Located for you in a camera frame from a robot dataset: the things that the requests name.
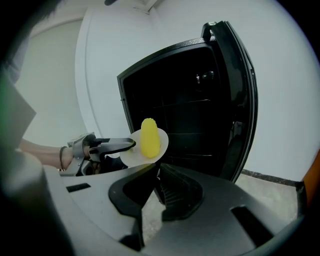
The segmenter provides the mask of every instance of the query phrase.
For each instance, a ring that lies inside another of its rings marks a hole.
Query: floor
[[[293,186],[282,185],[241,174],[235,183],[244,191],[262,202],[286,224],[297,217],[297,193]],[[161,214],[165,206],[160,204],[152,192],[142,209],[142,229],[144,242],[148,241],[161,228]]]

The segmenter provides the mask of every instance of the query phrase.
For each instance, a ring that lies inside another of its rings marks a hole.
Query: bracelet
[[[61,169],[62,169],[62,171],[64,171],[65,169],[64,169],[64,167],[62,166],[62,153],[63,153],[63,151],[64,151],[64,149],[65,148],[67,148],[67,146],[62,146],[61,148],[60,148],[60,154],[59,154],[59,158],[60,158],[60,165],[61,165]]]

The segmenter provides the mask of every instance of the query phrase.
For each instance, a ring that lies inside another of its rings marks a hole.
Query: white plate
[[[133,139],[136,142],[136,145],[127,151],[120,152],[121,161],[128,167],[135,167],[143,164],[153,164],[156,161],[158,161],[165,154],[169,145],[169,138],[166,132],[158,128],[158,133],[159,133],[161,145],[160,145],[160,152],[157,156],[153,158],[148,158],[141,153],[141,148],[140,148],[141,130],[137,130],[129,136],[129,138]]]

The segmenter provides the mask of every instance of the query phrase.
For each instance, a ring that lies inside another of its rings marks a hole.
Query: wrist
[[[74,157],[72,147],[66,147],[62,151],[62,157],[61,157],[61,168],[66,170],[68,169],[69,165],[72,162],[72,159]]]

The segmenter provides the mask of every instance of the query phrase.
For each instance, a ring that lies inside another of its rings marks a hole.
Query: human arm
[[[67,169],[74,155],[71,147],[66,147],[62,151],[62,166],[60,163],[60,147],[43,146],[22,139],[19,148],[23,152],[27,152],[37,157],[43,165],[56,167],[57,169]],[[89,156],[89,147],[84,148],[84,154]]]

